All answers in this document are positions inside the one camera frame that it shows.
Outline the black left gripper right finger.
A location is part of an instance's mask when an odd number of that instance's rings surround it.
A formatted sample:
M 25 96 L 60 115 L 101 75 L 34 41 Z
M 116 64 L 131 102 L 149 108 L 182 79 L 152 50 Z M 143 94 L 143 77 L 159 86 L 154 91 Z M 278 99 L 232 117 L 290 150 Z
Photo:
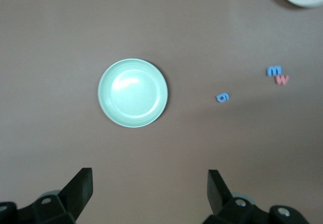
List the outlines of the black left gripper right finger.
M 244 197 L 234 197 L 217 170 L 208 171 L 207 197 L 212 215 L 204 223 L 308 223 L 292 207 L 274 205 L 265 212 Z

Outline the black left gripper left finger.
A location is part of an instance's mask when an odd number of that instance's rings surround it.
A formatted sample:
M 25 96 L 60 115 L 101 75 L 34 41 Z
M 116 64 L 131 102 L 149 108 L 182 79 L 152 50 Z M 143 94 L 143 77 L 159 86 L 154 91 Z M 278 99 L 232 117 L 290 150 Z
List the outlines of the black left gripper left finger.
M 76 223 L 92 194 L 92 169 L 85 167 L 62 190 L 46 192 L 24 208 L 1 202 L 1 223 Z

